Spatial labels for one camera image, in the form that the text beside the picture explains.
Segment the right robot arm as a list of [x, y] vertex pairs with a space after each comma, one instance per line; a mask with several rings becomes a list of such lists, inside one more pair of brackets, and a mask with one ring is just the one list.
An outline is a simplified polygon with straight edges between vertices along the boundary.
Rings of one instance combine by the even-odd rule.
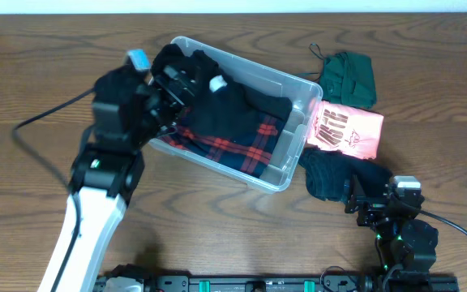
[[403, 274], [428, 274], [436, 261], [439, 231], [418, 220], [425, 198], [413, 176], [395, 176], [380, 195], [370, 195], [353, 176], [346, 213], [356, 213], [357, 224], [375, 232], [375, 246], [386, 273], [384, 279]]

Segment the coral printed t-shirt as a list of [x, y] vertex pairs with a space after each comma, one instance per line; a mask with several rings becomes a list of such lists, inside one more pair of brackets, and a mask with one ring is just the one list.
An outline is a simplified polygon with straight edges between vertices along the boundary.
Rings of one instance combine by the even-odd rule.
[[358, 159], [375, 159], [384, 116], [321, 101], [306, 143], [323, 151]]

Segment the red navy plaid garment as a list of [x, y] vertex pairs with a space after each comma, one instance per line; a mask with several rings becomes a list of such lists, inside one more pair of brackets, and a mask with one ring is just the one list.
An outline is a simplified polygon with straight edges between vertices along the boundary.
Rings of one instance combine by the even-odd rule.
[[270, 163], [272, 153], [284, 130], [285, 122], [269, 114], [259, 114], [259, 125], [238, 137], [226, 139], [197, 135], [186, 119], [177, 130], [161, 137], [161, 141], [225, 165], [231, 169], [259, 178]]

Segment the dark green garment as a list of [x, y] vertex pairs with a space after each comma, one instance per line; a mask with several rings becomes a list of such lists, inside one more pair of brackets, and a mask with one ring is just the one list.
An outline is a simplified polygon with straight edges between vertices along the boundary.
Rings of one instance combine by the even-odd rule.
[[323, 99], [333, 104], [370, 110], [377, 102], [371, 58], [365, 54], [340, 52], [324, 56], [316, 43], [308, 49], [323, 62], [320, 72], [299, 73], [299, 77], [317, 75]]

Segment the black t-shirt with tag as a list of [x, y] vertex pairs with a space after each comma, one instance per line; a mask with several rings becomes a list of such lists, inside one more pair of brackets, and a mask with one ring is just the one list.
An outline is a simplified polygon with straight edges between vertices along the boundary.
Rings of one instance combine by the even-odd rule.
[[178, 45], [166, 45], [154, 59], [152, 73], [167, 66], [185, 71], [195, 81], [195, 95], [186, 102], [180, 127], [196, 135], [226, 139], [256, 131], [264, 94], [236, 82], [202, 50], [187, 57]]

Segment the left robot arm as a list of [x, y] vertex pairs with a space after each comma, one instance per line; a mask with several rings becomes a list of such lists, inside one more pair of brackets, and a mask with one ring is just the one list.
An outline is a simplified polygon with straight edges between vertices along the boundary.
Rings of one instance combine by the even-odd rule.
[[41, 291], [93, 288], [144, 171], [142, 147], [173, 132], [195, 97], [196, 83], [182, 69], [166, 66], [151, 82], [147, 74], [125, 65], [95, 83], [94, 123], [71, 167], [66, 215]]

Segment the black mounting rail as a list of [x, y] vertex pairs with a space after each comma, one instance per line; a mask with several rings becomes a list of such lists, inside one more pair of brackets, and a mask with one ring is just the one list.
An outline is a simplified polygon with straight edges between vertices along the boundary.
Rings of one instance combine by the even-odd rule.
[[337, 292], [412, 291], [457, 292], [452, 276], [395, 271], [384, 275], [349, 273], [340, 267], [320, 275], [192, 276], [188, 273], [155, 274], [139, 266], [119, 265], [96, 279], [93, 292]]

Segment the black ribbed folded garment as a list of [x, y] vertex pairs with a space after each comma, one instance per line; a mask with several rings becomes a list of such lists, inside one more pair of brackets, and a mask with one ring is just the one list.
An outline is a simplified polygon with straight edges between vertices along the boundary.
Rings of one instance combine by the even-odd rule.
[[306, 170], [306, 189], [317, 199], [342, 202], [349, 200], [353, 177], [368, 196], [381, 195], [392, 177], [386, 167], [341, 152], [306, 148], [298, 164]]

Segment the clear plastic storage bin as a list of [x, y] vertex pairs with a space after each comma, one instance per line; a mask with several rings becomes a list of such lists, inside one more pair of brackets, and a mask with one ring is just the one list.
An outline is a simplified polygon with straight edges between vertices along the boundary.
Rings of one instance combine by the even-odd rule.
[[186, 36], [177, 36], [171, 42], [178, 45], [186, 56], [192, 55], [196, 50], [202, 50], [218, 62], [219, 67], [235, 81], [269, 96], [287, 97], [291, 100], [293, 108], [276, 143], [276, 150], [272, 154], [269, 166], [259, 178], [192, 152], [172, 147], [161, 140], [151, 140], [149, 145], [159, 152], [194, 162], [265, 193], [272, 194], [287, 189], [309, 135], [311, 123], [317, 114], [318, 104], [322, 100], [322, 88], [312, 81], [252, 62]]

